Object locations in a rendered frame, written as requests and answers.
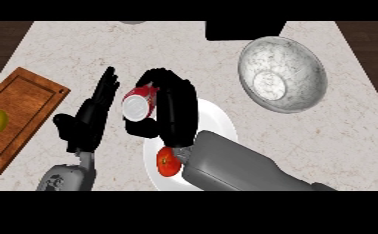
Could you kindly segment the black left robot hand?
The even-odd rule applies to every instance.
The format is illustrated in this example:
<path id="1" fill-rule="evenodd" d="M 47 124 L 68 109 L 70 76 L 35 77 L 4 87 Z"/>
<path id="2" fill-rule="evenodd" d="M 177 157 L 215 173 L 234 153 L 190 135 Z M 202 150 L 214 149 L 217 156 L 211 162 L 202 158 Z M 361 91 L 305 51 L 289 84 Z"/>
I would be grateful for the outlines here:
<path id="1" fill-rule="evenodd" d="M 66 152 L 93 152 L 100 144 L 107 112 L 119 87 L 115 68 L 107 67 L 93 95 L 84 100 L 73 116 L 59 113 L 53 117 L 59 138 L 68 142 Z"/>

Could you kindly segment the red can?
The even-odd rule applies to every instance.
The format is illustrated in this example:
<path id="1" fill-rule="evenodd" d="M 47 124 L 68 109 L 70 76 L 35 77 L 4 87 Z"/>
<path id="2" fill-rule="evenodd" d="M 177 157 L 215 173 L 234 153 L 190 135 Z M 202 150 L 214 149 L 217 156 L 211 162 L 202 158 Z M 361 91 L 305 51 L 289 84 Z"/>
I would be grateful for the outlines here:
<path id="1" fill-rule="evenodd" d="M 133 122 L 141 121 L 152 114 L 156 105 L 158 89 L 150 83 L 134 87 L 122 98 L 122 116 Z"/>

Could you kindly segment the black appliance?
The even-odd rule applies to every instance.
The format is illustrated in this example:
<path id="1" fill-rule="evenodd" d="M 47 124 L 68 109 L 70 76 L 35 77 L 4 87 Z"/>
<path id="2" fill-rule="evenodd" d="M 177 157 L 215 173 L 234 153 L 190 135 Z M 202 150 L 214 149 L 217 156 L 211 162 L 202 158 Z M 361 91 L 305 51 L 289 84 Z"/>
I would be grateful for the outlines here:
<path id="1" fill-rule="evenodd" d="M 206 21 L 208 41 L 255 40 L 280 34 L 285 21 Z"/>

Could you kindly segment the white plate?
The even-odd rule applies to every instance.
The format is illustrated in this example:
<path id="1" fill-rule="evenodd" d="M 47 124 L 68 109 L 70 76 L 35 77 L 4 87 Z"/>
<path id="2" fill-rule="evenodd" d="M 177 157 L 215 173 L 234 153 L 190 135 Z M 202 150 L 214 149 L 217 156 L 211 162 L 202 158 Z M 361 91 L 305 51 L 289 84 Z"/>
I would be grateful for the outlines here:
<path id="1" fill-rule="evenodd" d="M 237 141 L 236 128 L 221 108 L 205 99 L 197 100 L 199 123 L 197 130 L 208 130 L 231 141 Z M 143 142 L 143 162 L 149 179 L 161 191 L 199 191 L 181 177 L 181 171 L 172 177 L 162 177 L 156 169 L 156 153 L 164 147 L 159 137 L 146 138 Z"/>

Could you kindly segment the yellow-green fruit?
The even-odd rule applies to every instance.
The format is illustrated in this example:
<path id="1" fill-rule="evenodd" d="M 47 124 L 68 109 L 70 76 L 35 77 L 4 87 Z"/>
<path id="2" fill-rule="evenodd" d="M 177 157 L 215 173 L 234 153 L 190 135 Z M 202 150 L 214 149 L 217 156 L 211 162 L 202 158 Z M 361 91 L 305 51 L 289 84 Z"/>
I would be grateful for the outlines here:
<path id="1" fill-rule="evenodd" d="M 8 123 L 8 117 L 4 110 L 0 110 L 0 132 L 4 130 Z"/>

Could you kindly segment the brown wooden cutting board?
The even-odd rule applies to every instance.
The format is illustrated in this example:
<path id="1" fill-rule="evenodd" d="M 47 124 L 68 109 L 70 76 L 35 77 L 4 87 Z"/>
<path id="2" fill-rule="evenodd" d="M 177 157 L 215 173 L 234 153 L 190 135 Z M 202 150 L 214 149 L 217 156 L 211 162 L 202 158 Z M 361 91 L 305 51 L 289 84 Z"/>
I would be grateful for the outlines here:
<path id="1" fill-rule="evenodd" d="M 0 110 L 8 117 L 0 131 L 0 174 L 69 92 L 63 85 L 22 67 L 0 83 Z"/>

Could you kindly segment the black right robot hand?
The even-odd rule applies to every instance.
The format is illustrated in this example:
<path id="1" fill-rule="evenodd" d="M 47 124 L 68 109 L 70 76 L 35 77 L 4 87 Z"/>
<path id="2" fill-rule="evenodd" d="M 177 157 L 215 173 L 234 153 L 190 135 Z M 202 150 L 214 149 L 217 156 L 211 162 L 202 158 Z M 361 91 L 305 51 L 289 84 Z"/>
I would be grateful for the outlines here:
<path id="1" fill-rule="evenodd" d="M 193 145 L 197 130 L 197 96 L 195 86 L 165 68 L 149 69 L 135 86 L 146 84 L 156 91 L 156 119 L 125 120 L 125 131 L 141 138 L 159 137 L 164 145 L 183 148 Z"/>

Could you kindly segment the white marbled bowl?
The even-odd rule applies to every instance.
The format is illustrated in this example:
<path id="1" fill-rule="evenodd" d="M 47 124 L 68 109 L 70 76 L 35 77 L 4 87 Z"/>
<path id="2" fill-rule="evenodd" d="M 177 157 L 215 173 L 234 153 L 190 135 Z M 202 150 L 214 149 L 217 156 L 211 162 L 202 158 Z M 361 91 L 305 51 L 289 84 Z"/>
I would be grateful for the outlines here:
<path id="1" fill-rule="evenodd" d="M 249 98 L 273 112 L 299 113 L 326 94 L 322 62 L 307 47 L 285 37 L 261 37 L 246 44 L 237 74 Z"/>

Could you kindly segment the red tomato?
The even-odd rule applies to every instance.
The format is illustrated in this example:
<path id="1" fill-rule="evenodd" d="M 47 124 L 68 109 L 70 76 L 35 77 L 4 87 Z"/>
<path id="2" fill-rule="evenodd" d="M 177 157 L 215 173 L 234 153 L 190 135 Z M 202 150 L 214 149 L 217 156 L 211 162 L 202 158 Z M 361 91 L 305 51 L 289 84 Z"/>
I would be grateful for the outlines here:
<path id="1" fill-rule="evenodd" d="M 172 149 L 162 147 L 156 154 L 156 169 L 164 177 L 174 176 L 181 168 L 181 162 L 174 156 Z"/>

